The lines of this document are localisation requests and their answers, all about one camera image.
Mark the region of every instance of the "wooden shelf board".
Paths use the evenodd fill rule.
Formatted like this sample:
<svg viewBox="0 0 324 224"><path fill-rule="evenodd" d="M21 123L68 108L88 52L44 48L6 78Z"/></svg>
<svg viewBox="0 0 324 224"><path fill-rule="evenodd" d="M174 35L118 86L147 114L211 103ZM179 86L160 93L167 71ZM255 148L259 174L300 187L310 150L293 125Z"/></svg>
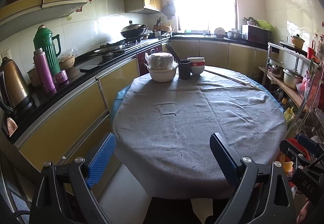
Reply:
<svg viewBox="0 0 324 224"><path fill-rule="evenodd" d="M265 68L264 67L260 67L259 69L264 72ZM293 100L293 102L297 105L297 107L299 108L300 105L302 104L302 97L299 95L298 91L293 90L291 88L289 88L282 80L279 80L275 77L273 77L272 73L267 72L267 76L270 80L274 81L276 84L278 84L280 86L280 88L282 88L284 90L285 93L288 94L288 96ZM305 105L304 111L308 110L308 106L307 104Z"/></svg>

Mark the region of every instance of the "green thermos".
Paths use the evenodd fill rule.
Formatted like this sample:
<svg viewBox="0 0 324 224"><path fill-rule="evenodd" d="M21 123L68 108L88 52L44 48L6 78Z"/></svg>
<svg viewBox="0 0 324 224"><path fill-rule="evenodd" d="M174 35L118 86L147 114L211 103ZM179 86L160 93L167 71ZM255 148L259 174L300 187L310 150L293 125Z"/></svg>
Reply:
<svg viewBox="0 0 324 224"><path fill-rule="evenodd" d="M53 40L56 39L59 45L59 52L56 53ZM42 48L46 55L48 67L50 68L52 76L61 71L57 57L61 53L60 35L57 34L53 37L53 32L50 31L45 25L40 25L34 37L35 50Z"/></svg>

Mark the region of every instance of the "countertop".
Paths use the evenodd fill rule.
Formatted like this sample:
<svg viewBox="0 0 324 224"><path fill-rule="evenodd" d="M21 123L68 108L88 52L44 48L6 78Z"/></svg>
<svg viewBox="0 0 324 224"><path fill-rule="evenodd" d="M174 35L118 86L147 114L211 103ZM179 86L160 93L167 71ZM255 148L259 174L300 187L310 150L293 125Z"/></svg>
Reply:
<svg viewBox="0 0 324 224"><path fill-rule="evenodd" d="M248 42L245 40L234 40L228 38L215 38L211 36L203 36L203 35L194 35L194 34L174 34L171 38L170 37L160 37L160 38L153 38L153 39L146 39L143 40L140 44L134 45L133 47L129 47L125 50L125 53L115 57L98 67L91 69L90 72L82 73L80 72L80 68L84 67L88 64L98 64L100 59L98 58L89 58L90 52L87 52L83 55L80 55L76 58L75 66L71 69L67 70L68 80L63 84L57 86L57 90L53 94L45 94L42 87L38 88L31 88L32 96L35 100L35 106L30 109L28 114L25 115L25 118L20 122L17 130L14 134L9 138L9 141L13 144L17 141L17 139L21 136L21 134L29 127L31 124L36 121L46 110L48 110L51 106L57 103L60 99L66 96L68 93L76 89L81 84L85 83L89 79L95 77L99 72L105 70L108 67L120 62L121 60L133 56L137 53L140 53L144 50L156 47L161 44L166 44L169 40L197 40L197 39L206 39L210 41L218 41L224 43L234 43L238 45L244 45L259 49L268 50L268 46L262 44L256 44L252 42Z"/></svg>

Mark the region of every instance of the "pink bottle cap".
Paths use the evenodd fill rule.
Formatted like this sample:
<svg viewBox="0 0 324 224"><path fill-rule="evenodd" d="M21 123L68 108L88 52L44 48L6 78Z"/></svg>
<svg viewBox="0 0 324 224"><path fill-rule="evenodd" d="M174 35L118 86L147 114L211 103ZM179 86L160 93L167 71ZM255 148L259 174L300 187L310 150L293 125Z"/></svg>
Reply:
<svg viewBox="0 0 324 224"><path fill-rule="evenodd" d="M67 75L66 75L65 70L61 70L59 73L55 74L54 78L56 79L56 82L58 84L65 82L67 80Z"/></svg>

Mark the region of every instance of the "gold kettle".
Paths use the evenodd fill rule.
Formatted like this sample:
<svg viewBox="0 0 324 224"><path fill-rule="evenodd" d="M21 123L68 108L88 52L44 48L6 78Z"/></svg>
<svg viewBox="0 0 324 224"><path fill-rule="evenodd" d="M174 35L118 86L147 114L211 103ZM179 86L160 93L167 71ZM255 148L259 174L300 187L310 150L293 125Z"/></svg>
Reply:
<svg viewBox="0 0 324 224"><path fill-rule="evenodd" d="M0 107L10 116L19 116L35 103L18 66L7 57L0 66L0 92Z"/></svg>

